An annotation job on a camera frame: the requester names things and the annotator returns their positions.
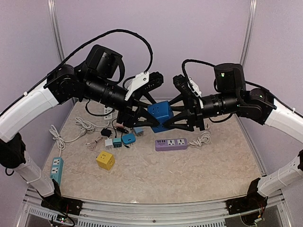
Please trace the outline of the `purple power strip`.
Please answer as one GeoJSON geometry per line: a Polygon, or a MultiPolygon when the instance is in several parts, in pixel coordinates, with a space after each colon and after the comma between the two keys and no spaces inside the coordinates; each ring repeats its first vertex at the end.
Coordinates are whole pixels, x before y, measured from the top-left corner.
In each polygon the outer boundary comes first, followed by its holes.
{"type": "Polygon", "coordinates": [[[185,150],[187,148],[188,148],[188,142],[187,139],[185,138],[155,140],[156,151],[185,150]]]}

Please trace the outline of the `white USB charger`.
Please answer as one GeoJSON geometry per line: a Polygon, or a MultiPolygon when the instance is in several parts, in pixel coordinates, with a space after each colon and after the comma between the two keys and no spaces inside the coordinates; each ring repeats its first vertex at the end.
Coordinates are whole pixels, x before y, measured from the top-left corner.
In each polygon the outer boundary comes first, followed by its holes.
{"type": "Polygon", "coordinates": [[[105,149],[112,149],[114,147],[112,139],[106,139],[104,142],[105,142],[105,149]]]}

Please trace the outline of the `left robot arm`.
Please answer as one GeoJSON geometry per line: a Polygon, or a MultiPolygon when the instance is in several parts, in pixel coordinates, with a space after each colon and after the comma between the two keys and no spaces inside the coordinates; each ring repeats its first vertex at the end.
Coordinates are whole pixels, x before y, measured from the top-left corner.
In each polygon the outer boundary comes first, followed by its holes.
{"type": "MultiPolygon", "coordinates": [[[[40,60],[34,60],[34,56],[25,56],[24,46],[21,40],[17,40],[13,44],[13,40],[8,39],[7,44],[3,44],[0,48],[0,110],[13,101],[23,89],[29,86],[33,81],[41,77],[44,67],[51,65],[50,54],[48,48],[36,50],[37,44],[30,46],[29,54],[40,55],[40,60]]],[[[72,103],[68,102],[62,107],[51,109],[49,113],[45,113],[38,117],[35,121],[36,130],[27,129],[26,140],[29,147],[33,149],[34,159],[38,161],[38,165],[42,166],[46,156],[51,148],[51,141],[46,138],[46,124],[51,121],[55,125],[62,126],[72,103]]],[[[21,204],[21,199],[27,189],[26,183],[21,182],[21,178],[6,177],[4,175],[4,167],[0,168],[0,209],[4,211],[12,211],[17,209],[21,204]]]]}

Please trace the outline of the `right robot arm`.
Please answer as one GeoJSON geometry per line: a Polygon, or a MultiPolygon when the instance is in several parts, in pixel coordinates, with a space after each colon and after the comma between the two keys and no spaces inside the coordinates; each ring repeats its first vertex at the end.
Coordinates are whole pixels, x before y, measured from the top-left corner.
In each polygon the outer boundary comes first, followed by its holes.
{"type": "MultiPolygon", "coordinates": [[[[195,82],[186,72],[173,78],[173,84],[180,94],[174,102],[182,101],[177,115],[164,122],[168,129],[193,131],[203,130],[206,118],[220,115],[237,115],[251,119],[260,125],[278,129],[297,141],[303,140],[303,117],[288,107],[268,89],[254,85],[247,90],[243,67],[236,63],[222,63],[213,67],[215,95],[202,96],[195,82]]],[[[251,210],[264,210],[267,198],[303,177],[303,155],[299,153],[289,164],[274,173],[253,180],[247,194],[226,202],[229,214],[251,210]]]]}

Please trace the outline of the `dark blue cube socket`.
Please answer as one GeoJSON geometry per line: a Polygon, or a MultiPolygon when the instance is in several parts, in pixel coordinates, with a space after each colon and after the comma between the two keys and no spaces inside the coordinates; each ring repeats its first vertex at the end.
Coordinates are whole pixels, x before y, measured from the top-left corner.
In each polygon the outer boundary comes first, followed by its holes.
{"type": "Polygon", "coordinates": [[[174,116],[168,101],[152,104],[148,106],[147,110],[160,123],[157,127],[152,127],[152,131],[154,133],[169,130],[163,125],[167,120],[171,119],[174,116]]]}

